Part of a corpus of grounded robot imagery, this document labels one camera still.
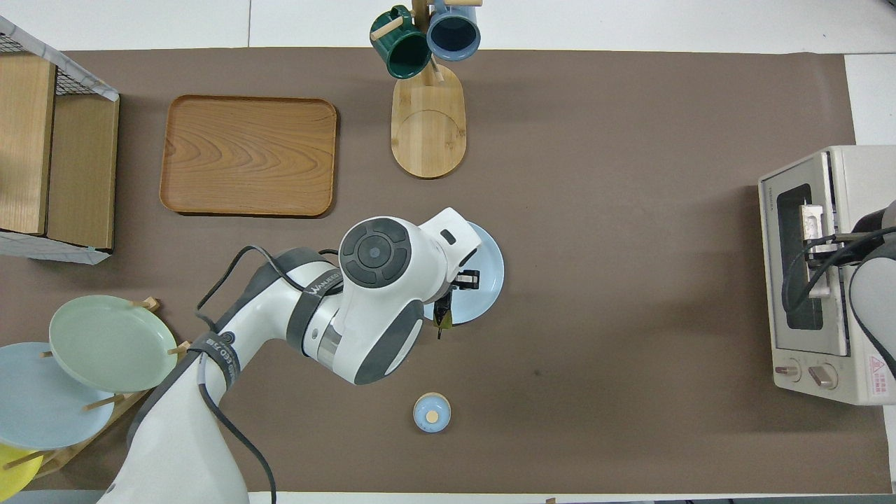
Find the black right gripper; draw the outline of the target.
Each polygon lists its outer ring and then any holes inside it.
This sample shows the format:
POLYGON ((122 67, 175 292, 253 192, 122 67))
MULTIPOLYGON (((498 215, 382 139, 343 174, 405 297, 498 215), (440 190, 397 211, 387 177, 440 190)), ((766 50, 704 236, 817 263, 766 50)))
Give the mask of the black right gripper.
POLYGON ((812 249, 822 245, 846 243, 853 239, 884 239, 894 233, 895 207, 896 201, 893 200, 886 208, 861 217, 850 235, 828 235, 809 239, 804 242, 804 248, 812 249))

